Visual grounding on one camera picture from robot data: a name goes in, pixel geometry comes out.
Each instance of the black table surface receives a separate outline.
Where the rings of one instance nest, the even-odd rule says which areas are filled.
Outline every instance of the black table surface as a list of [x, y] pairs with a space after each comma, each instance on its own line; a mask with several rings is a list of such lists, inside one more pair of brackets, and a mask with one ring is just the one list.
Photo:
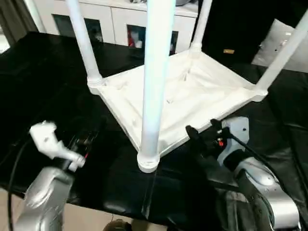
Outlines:
[[[103, 77], [143, 64], [128, 47], [94, 43], [93, 49]], [[254, 83], [264, 71], [249, 64], [232, 69]], [[232, 114], [249, 118], [249, 145], [279, 174], [306, 224], [307, 193], [295, 159], [308, 174], [307, 100], [308, 75], [282, 71], [265, 100], [249, 103]], [[184, 230], [206, 230], [220, 224], [214, 188], [237, 190], [226, 169], [213, 160], [193, 158], [190, 142], [163, 157], [155, 173], [140, 172], [136, 150], [100, 97], [89, 92], [73, 38], [30, 33], [3, 53], [0, 105], [0, 185], [4, 188], [18, 150], [30, 139], [30, 126], [49, 120], [56, 123], [57, 135], [64, 143], [89, 122], [101, 121], [86, 164], [75, 173], [70, 203]], [[202, 135], [206, 138], [211, 132], [209, 129]], [[14, 192], [23, 194], [50, 163], [30, 142], [17, 169]]]

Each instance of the cabinet door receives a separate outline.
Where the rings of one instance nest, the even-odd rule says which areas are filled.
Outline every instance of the cabinet door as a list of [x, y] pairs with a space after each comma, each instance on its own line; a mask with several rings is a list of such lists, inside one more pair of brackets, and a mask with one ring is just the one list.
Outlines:
[[[47, 33], [75, 37], [69, 11], [62, 0], [35, 0]], [[80, 3], [91, 40], [115, 43], [110, 7]]]
[[[142, 48], [145, 41], [147, 12], [112, 8], [115, 42], [119, 45]], [[170, 44], [171, 52], [181, 52], [189, 48], [196, 19], [175, 16]]]

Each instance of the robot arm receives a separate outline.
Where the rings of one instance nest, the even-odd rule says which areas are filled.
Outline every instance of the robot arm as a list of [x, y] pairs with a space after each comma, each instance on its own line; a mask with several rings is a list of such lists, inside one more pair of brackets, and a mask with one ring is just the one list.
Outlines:
[[[221, 166], [233, 172], [240, 191], [251, 205], [258, 230], [300, 229], [299, 212], [292, 198], [287, 195], [275, 174], [261, 161], [245, 152], [243, 143], [249, 141], [249, 121], [236, 117], [220, 123], [212, 120], [217, 129], [213, 150], [203, 144]], [[200, 143], [201, 138], [194, 128], [186, 128], [190, 138]]]
[[40, 123], [31, 127], [30, 134], [37, 149], [49, 158], [58, 158], [62, 163], [56, 167], [45, 167], [28, 188], [25, 207], [15, 229], [17, 231], [61, 231], [63, 230], [63, 210], [74, 182], [67, 170], [75, 171], [83, 167], [85, 157], [71, 151], [58, 141], [53, 123]]

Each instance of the wire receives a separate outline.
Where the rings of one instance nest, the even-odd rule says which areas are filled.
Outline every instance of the wire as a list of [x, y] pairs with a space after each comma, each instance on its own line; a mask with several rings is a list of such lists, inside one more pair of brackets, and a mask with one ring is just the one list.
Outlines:
[[15, 177], [15, 173], [16, 173], [16, 169], [17, 169], [17, 165], [18, 162], [20, 160], [20, 157], [25, 149], [25, 147], [27, 146], [27, 144], [30, 142], [31, 140], [26, 141], [23, 146], [20, 148], [15, 162], [14, 162], [14, 166], [11, 172], [11, 176], [10, 176], [10, 181], [9, 181], [9, 186], [8, 186], [8, 203], [7, 203], [7, 210], [8, 210], [8, 222], [9, 222], [9, 230], [13, 231], [13, 212], [12, 212], [12, 187], [13, 187], [13, 182], [14, 182], [14, 177]]

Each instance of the tiled floor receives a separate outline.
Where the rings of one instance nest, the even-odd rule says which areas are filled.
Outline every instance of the tiled floor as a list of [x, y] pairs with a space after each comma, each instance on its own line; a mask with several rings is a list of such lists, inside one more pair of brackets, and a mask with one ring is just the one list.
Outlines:
[[[7, 193], [0, 189], [0, 231], [7, 231]], [[24, 206], [24, 201], [13, 197], [13, 218], [16, 221]], [[166, 231], [161, 225], [114, 215], [94, 209], [67, 204], [64, 209], [64, 231], [102, 231], [112, 220], [122, 219], [132, 224], [133, 231]]]

